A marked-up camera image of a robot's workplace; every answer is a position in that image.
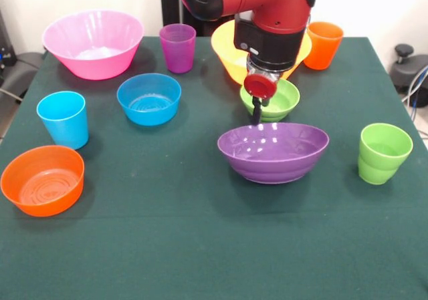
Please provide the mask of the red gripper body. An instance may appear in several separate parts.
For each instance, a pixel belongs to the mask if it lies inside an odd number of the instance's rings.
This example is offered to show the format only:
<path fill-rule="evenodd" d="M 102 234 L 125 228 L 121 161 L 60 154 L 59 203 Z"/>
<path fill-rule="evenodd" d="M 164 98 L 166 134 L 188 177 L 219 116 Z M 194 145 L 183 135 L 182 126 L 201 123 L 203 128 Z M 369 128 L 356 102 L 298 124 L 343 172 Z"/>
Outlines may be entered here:
<path fill-rule="evenodd" d="M 272 98 L 277 90 L 276 82 L 260 74 L 247 75 L 243 86 L 248 94 L 261 99 Z"/>

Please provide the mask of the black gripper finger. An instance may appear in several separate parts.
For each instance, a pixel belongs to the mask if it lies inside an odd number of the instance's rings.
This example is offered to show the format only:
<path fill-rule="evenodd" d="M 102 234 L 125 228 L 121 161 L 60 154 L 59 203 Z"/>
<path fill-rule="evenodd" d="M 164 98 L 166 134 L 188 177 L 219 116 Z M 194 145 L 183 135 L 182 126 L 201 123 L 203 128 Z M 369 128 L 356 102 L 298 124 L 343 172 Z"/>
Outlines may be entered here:
<path fill-rule="evenodd" d="M 251 117 L 251 124 L 256 126 L 261 120 L 261 100 L 258 97 L 252 97 L 253 113 Z"/>

